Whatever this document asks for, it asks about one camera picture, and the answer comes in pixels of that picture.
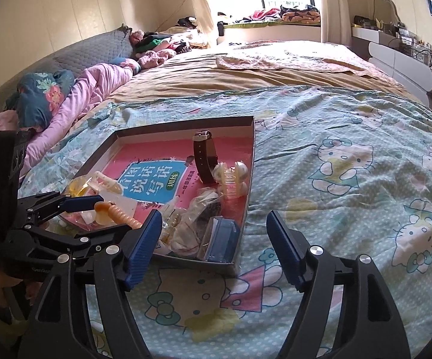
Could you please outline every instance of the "brown leather watch strap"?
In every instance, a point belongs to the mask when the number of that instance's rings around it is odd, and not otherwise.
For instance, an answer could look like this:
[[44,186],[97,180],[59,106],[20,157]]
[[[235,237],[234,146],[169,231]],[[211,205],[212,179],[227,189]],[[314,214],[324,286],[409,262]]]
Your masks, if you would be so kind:
[[216,183],[213,177],[213,170],[217,165],[216,147],[208,130],[199,131],[193,136],[193,149],[201,182],[208,185]]

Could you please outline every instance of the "pillow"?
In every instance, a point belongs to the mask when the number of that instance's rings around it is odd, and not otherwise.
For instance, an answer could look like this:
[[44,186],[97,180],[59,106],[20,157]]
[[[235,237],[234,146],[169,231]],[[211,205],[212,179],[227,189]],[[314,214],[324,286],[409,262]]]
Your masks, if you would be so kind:
[[109,64],[115,64],[119,67],[126,67],[129,66],[133,69],[133,75],[138,74],[141,71],[141,66],[138,62],[136,62],[134,59],[130,58],[114,58],[113,60],[109,61]]
[[73,73],[59,70],[51,73],[27,73],[17,91],[6,101],[7,109],[18,114],[18,128],[45,130],[75,84]]

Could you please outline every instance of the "bedsheet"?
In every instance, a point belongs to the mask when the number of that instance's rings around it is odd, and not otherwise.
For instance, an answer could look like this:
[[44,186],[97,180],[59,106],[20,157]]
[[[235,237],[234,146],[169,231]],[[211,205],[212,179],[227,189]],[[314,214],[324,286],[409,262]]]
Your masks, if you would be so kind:
[[[274,87],[109,104],[28,175],[20,196],[63,190],[114,130],[190,118],[254,115],[256,149],[237,278],[151,264],[128,299],[158,357],[275,358],[301,294],[265,230],[271,209],[332,255],[372,256],[397,303],[413,355],[432,337],[432,112],[395,95]],[[65,233],[54,219],[51,230]],[[335,336],[334,289],[320,353]],[[99,323],[88,288],[91,319]],[[109,353],[106,346],[100,350]]]

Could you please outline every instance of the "toy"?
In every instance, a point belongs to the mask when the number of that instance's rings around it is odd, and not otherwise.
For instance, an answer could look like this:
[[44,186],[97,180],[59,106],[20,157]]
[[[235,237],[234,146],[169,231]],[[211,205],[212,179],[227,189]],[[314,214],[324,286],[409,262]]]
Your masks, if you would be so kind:
[[141,30],[136,30],[135,32],[132,32],[129,36],[129,43],[131,46],[134,46],[135,44],[138,44],[143,40],[145,33]]
[[145,51],[139,56],[138,63],[143,69],[151,69],[153,67],[158,67],[166,62],[168,59],[176,56],[176,51],[164,49],[158,52],[155,51]]
[[97,202],[95,211],[98,224],[106,225],[113,221],[116,224],[127,224],[133,229],[141,228],[141,223],[138,220],[128,216],[114,202]]
[[230,168],[226,162],[221,162],[213,170],[213,177],[219,184],[219,191],[227,199],[248,195],[248,185],[244,182],[248,174],[248,167],[243,162],[234,162],[234,166]]
[[101,171],[75,178],[69,183],[65,194],[70,194],[72,197],[81,197],[86,195],[89,189],[92,189],[97,194],[102,190],[119,195],[123,194],[123,187],[118,181],[104,175]]

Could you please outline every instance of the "stuffed toy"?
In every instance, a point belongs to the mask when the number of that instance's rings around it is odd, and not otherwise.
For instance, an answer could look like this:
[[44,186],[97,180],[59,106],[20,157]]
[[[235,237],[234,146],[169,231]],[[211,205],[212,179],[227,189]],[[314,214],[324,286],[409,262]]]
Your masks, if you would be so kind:
[[141,30],[136,30],[135,32],[132,32],[129,36],[129,43],[132,47],[134,47],[135,44],[138,44],[143,40],[145,33]]
[[143,69],[151,69],[161,66],[169,58],[176,56],[176,51],[164,49],[158,52],[146,51],[138,59],[138,63]]

